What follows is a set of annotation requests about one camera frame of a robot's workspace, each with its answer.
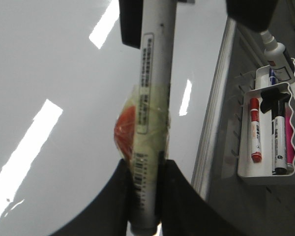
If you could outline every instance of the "blue marker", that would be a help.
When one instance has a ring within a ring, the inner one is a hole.
[[[274,85],[276,84],[276,78],[275,78],[275,74],[273,72],[273,70],[270,68],[269,69],[269,85]]]

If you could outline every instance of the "barcode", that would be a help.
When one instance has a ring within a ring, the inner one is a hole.
[[[133,183],[135,188],[135,205],[136,207],[143,209],[144,207],[144,188],[145,188],[145,162],[148,155],[142,153],[135,153],[135,162],[134,162],[134,174],[133,174]]]

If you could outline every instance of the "red marker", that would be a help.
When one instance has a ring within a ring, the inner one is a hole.
[[[259,101],[257,98],[250,99],[251,115],[251,158],[253,162],[261,162],[261,142],[259,123]]]

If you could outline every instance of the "marker label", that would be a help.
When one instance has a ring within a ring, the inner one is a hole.
[[[251,122],[251,153],[261,155],[260,148],[260,124],[258,121]]]
[[[287,169],[286,143],[285,143],[285,118],[276,117],[274,120],[275,137],[275,168]]]

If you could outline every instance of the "bottle cap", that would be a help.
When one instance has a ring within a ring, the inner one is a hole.
[[[277,47],[277,42],[275,38],[268,30],[261,32],[260,36],[267,50],[271,51]]]

